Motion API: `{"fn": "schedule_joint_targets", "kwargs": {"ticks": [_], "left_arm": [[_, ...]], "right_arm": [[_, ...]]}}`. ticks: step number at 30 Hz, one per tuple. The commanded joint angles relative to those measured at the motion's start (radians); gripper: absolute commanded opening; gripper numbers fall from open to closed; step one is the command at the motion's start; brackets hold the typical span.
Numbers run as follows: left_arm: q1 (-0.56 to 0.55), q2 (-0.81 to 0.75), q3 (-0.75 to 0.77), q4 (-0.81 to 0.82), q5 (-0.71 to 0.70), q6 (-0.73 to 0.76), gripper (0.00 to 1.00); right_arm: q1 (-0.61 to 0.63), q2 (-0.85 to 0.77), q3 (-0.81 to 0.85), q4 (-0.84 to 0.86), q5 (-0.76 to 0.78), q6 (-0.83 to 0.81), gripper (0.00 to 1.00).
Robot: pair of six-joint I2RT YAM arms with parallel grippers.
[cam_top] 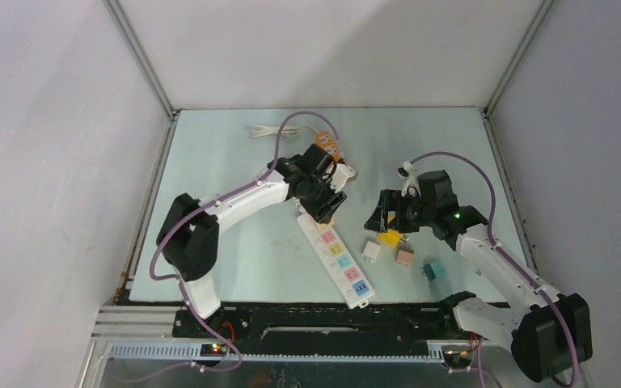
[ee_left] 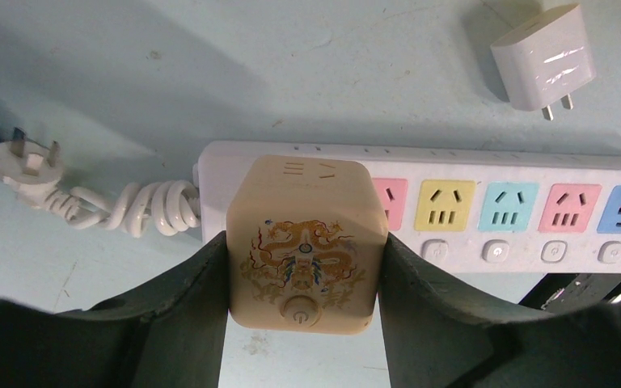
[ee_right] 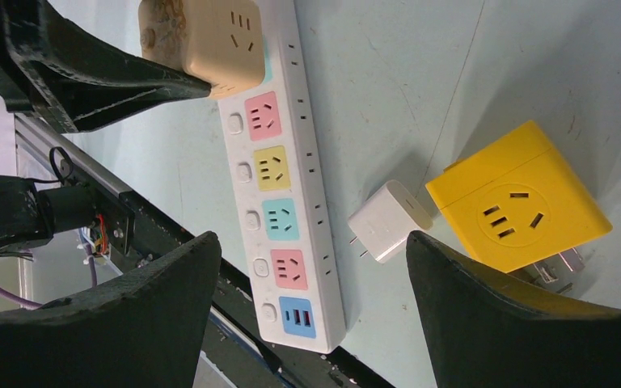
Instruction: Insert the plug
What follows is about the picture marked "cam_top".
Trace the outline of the yellow cube socket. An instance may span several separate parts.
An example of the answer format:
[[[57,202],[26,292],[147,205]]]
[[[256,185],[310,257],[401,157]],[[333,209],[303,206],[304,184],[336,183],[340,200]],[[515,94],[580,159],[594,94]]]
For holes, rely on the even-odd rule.
[[[390,247],[397,247],[402,237],[402,233],[392,229],[387,229],[385,232],[378,233],[378,239]]]

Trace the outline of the white multicolour power strip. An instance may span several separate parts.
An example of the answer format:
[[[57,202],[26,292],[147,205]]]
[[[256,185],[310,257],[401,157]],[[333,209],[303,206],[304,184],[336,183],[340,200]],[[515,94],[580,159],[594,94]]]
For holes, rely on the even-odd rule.
[[[374,287],[336,230],[317,224],[307,213],[299,214],[296,220],[347,307],[367,307],[375,294]]]

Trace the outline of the beige cube socket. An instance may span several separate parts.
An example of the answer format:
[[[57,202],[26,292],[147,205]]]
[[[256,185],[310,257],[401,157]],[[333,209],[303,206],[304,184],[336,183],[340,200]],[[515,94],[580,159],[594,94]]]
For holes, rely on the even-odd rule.
[[[319,226],[321,227],[329,227],[329,226],[333,226],[336,223],[336,217],[333,216],[330,220],[326,221],[326,222],[322,222],[319,223]]]

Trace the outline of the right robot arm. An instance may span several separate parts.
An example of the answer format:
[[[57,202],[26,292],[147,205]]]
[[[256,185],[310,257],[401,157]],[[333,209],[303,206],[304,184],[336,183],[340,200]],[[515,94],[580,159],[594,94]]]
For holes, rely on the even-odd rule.
[[[429,228],[453,251],[470,260],[506,300],[500,308],[471,292],[443,300],[437,317],[441,333],[458,338],[470,331],[510,351],[518,368],[542,382],[594,354],[590,312],[578,293],[549,285],[505,250],[490,230],[492,221],[471,205],[462,206],[445,171],[422,174],[401,167],[400,190],[383,189],[365,229],[412,234]]]

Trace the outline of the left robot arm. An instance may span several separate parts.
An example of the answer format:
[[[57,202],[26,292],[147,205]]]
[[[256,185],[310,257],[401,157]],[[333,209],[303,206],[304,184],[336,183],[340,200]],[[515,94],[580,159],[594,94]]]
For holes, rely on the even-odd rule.
[[[344,186],[357,171],[313,144],[305,153],[275,157],[250,183],[211,197],[177,196],[158,232],[153,261],[171,265],[184,300],[192,307],[192,326],[203,336],[214,336],[223,326],[218,310],[213,268],[221,235],[243,219],[271,205],[296,200],[318,224],[329,223],[346,201]]]

